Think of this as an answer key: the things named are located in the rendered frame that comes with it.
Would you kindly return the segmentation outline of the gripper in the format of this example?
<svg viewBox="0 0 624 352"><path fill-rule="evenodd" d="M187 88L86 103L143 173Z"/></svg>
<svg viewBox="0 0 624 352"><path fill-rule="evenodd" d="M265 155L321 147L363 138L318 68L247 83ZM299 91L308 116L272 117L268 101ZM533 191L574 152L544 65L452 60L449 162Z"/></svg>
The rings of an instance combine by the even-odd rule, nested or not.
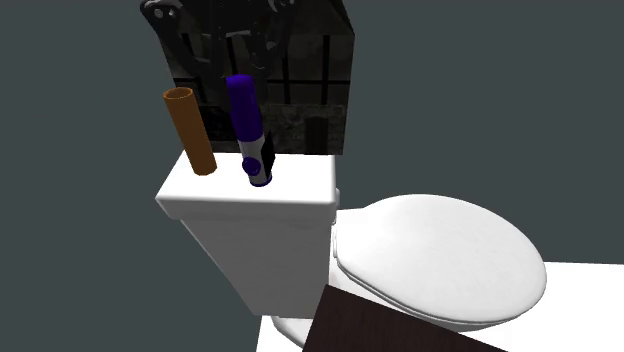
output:
<svg viewBox="0 0 624 352"><path fill-rule="evenodd" d="M296 0L142 0L140 12L184 69L212 69L214 52L194 56L179 35L185 10L200 34L249 31L244 38L255 74L270 74L274 61L288 47L296 15Z"/></svg>

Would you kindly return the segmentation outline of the purple and silver spray bottle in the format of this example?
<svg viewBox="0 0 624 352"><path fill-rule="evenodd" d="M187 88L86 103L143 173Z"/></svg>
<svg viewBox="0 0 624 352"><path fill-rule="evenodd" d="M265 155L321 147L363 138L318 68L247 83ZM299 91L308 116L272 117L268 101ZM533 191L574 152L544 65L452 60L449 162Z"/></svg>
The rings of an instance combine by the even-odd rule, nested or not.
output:
<svg viewBox="0 0 624 352"><path fill-rule="evenodd" d="M226 89L243 171L252 186L266 186L272 181L275 150L271 132L264 131L254 80L249 75L236 74L226 78Z"/></svg>

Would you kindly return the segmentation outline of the brown cardboard tube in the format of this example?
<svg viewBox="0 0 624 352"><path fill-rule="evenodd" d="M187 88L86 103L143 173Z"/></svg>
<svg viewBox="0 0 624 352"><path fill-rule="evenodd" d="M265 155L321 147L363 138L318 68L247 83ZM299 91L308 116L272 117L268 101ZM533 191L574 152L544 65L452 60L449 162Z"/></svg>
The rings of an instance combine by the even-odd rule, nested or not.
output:
<svg viewBox="0 0 624 352"><path fill-rule="evenodd" d="M163 99L194 173L214 173L217 163L193 89L171 88L163 93Z"/></svg>

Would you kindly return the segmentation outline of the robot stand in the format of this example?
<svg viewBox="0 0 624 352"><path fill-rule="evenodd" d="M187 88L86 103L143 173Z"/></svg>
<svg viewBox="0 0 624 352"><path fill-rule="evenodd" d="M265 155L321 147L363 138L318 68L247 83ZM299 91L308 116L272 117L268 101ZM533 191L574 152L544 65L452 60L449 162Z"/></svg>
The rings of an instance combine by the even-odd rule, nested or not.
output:
<svg viewBox="0 0 624 352"><path fill-rule="evenodd" d="M344 151L355 32L343 0L296 0L288 47L270 74L255 74L244 38L249 31L200 34L180 13L179 35L194 56L214 52L212 69L184 69L160 39L176 86L192 88L217 152L236 152L226 78L249 75L265 132L281 154L340 155Z"/></svg>

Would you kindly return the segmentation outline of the white toilet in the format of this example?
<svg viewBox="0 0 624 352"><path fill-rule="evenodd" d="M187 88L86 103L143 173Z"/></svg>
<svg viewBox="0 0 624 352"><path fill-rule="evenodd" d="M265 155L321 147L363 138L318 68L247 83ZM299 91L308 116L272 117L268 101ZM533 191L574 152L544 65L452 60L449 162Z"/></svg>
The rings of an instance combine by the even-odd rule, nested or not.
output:
<svg viewBox="0 0 624 352"><path fill-rule="evenodd" d="M249 183L239 154L216 163L199 176L181 155L157 203L249 310L296 345L328 285L457 332L509 322L546 290L533 243L478 205L407 194L340 209L331 156L281 154L262 187Z"/></svg>

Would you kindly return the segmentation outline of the dark brown wooden furniture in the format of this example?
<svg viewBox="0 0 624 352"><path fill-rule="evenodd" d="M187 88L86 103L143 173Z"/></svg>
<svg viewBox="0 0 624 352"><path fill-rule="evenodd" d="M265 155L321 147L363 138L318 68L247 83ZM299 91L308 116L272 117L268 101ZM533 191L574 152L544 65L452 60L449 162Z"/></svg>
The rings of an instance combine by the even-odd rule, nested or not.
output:
<svg viewBox="0 0 624 352"><path fill-rule="evenodd" d="M326 285L302 352L506 352Z"/></svg>

